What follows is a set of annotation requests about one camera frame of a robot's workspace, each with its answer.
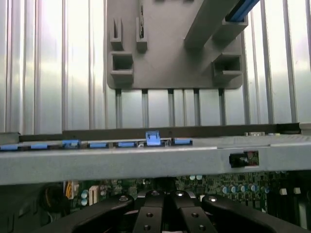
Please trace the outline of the green motherboard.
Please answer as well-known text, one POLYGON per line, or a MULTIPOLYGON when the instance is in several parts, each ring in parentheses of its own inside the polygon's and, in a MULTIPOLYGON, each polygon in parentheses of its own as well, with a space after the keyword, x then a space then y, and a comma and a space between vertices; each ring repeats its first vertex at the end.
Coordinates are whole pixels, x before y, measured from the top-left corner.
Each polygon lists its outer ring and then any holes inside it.
POLYGON ((168 192, 188 191, 201 200, 205 195, 220 195, 243 205, 296 224, 299 202, 311 205, 311 171, 273 171, 191 175, 170 178, 104 179, 78 181, 79 191, 69 200, 72 211, 89 205, 89 189, 99 186, 98 201, 116 194, 137 199, 151 189, 168 192))

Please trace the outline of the black PC case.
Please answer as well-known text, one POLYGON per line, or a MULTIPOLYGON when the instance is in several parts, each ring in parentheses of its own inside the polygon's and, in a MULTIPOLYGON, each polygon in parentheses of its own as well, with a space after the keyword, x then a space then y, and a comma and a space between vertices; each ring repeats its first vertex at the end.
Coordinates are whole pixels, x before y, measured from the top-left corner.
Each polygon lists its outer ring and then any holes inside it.
MULTIPOLYGON (((36 233, 90 206, 72 211, 63 191, 65 181, 311 171, 311 124, 302 123, 0 133, 1 145, 18 145, 18 150, 0 151, 0 233, 36 233), (160 146, 146 145, 147 131, 159 131, 160 146), (174 138, 189 138, 192 145, 174 145, 174 138), (74 139, 81 141, 79 149, 62 148, 62 140, 74 139), (136 147, 118 147, 126 141, 136 147), (91 149, 90 142, 109 147, 91 149), (50 148, 30 149, 38 143, 50 148)), ((149 191, 164 193, 161 233, 187 233, 170 198, 180 190, 149 191)), ((134 210, 122 218, 120 227, 106 233, 132 233, 130 223, 149 191, 134 199, 134 210)), ((311 205, 301 200, 298 207, 298 222, 287 222, 311 233, 311 205)))

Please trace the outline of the white header connector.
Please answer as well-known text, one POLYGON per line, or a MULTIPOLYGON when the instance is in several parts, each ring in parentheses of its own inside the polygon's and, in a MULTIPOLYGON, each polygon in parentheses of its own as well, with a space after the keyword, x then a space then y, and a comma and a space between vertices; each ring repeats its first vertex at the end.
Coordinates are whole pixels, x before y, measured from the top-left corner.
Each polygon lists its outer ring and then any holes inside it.
POLYGON ((93 185, 89 189, 89 205, 96 204, 98 202, 99 186, 93 185))

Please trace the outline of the light blue clip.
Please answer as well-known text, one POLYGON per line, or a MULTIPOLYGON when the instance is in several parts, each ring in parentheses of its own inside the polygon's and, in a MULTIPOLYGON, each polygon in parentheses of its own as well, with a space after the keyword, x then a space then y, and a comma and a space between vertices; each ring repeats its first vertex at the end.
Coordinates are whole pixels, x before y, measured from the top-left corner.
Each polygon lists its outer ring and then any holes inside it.
POLYGON ((146 132, 146 145, 147 146, 160 146, 161 138, 159 131, 147 131, 146 132))

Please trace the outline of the grey parts rack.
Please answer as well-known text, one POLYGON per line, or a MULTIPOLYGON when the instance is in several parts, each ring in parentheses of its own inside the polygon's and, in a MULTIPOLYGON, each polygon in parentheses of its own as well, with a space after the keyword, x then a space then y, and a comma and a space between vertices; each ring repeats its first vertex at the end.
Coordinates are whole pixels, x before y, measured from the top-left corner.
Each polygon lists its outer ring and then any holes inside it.
POLYGON ((107 0, 106 81, 113 89, 237 89, 244 22, 225 17, 239 0, 107 0))

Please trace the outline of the green RAM stick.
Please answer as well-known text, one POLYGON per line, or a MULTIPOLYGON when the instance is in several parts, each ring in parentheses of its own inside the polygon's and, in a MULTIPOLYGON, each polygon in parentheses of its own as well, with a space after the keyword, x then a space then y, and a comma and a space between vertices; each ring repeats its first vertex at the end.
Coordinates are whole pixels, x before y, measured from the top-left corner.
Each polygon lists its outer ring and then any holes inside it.
POLYGON ((144 37, 144 10, 143 10, 143 0, 138 0, 139 3, 139 37, 142 39, 144 37))

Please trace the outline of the hard disk blue carrier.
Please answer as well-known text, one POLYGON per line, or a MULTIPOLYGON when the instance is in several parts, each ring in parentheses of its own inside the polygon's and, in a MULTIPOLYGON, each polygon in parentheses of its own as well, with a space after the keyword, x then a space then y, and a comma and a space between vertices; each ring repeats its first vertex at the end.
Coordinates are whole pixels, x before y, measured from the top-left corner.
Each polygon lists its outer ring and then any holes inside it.
POLYGON ((237 5, 225 17, 227 22, 244 22, 244 18, 260 0, 239 0, 237 5))

